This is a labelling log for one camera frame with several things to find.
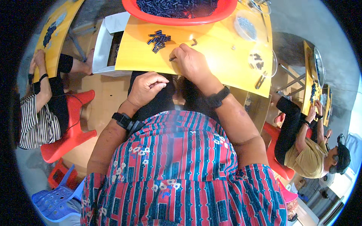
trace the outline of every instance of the fan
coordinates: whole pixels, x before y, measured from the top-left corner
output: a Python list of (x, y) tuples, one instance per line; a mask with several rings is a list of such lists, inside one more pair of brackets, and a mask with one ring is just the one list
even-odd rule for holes
[(334, 174), (327, 173), (324, 177), (319, 178), (321, 188), (329, 187), (333, 184)]

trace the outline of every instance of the red and blue striped shirt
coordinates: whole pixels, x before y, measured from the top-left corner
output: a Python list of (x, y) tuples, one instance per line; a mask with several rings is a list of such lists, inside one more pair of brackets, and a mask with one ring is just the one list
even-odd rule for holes
[(272, 170), (238, 170), (213, 119), (166, 111), (145, 124), (116, 149), (107, 175), (86, 177), (82, 225), (286, 225)]

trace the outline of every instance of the concrete floor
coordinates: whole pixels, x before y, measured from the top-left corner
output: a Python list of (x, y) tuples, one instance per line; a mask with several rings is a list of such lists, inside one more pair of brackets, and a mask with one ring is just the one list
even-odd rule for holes
[[(66, 0), (58, 0), (28, 43), (18, 72), (20, 96), (25, 94), (29, 63), (40, 32), (51, 13)], [(351, 110), (358, 89), (360, 71), (346, 36), (328, 9), (318, 0), (272, 0), (271, 24), (273, 48), (278, 57), (294, 66), (301, 74), (305, 70), (300, 41), (307, 39), (318, 47), (327, 68), (327, 83), (333, 92), (333, 115), (329, 128), (334, 134), (330, 146), (336, 142), (339, 133), (347, 134)], [(73, 26), (96, 23), (105, 16), (124, 12), (121, 0), (85, 0), (76, 16)], [(45, 163), (40, 149), (16, 150), (18, 166), (28, 194), (48, 189), (47, 177), (52, 165)], [(58, 225), (46, 221), (47, 225)]]

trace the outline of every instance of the white cardboard box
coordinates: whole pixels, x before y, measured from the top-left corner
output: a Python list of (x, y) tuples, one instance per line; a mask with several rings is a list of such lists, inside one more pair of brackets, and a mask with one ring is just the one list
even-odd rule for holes
[(115, 66), (107, 66), (113, 34), (125, 30), (129, 17), (130, 14), (124, 12), (110, 15), (103, 19), (96, 41), (96, 47), (94, 49), (93, 74), (102, 74), (112, 77), (132, 74), (132, 71), (116, 71), (114, 69)]

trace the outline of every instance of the red plastic basin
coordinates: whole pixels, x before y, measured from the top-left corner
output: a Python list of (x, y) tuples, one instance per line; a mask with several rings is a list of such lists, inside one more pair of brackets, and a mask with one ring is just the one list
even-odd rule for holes
[(125, 10), (127, 10), (127, 12), (129, 12), (132, 16), (149, 23), (168, 26), (195, 26), (215, 23), (230, 16), (236, 8), (237, 0), (219, 0), (218, 7), (215, 9), (213, 14), (208, 17), (198, 17), (191, 19), (166, 18), (147, 14), (140, 10), (136, 0), (122, 0), (122, 4)]

